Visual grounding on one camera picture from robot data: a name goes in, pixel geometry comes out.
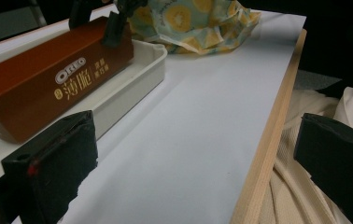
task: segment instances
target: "cream cloth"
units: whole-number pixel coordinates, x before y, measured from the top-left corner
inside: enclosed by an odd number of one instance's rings
[[[316,91],[293,91],[260,223],[349,223],[293,159],[302,115],[312,113],[332,118],[338,102]]]

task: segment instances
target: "yellow floral cloth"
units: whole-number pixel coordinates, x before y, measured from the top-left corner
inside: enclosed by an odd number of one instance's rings
[[[129,23],[134,39],[204,55],[240,46],[260,17],[232,0],[148,0]]]

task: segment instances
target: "wooden table edge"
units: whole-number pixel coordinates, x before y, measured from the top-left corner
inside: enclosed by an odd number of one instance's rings
[[[261,205],[273,170],[306,34],[307,31],[303,29],[299,35],[289,66],[261,135],[255,157],[250,165],[246,182],[234,207],[231,224],[259,222]]]

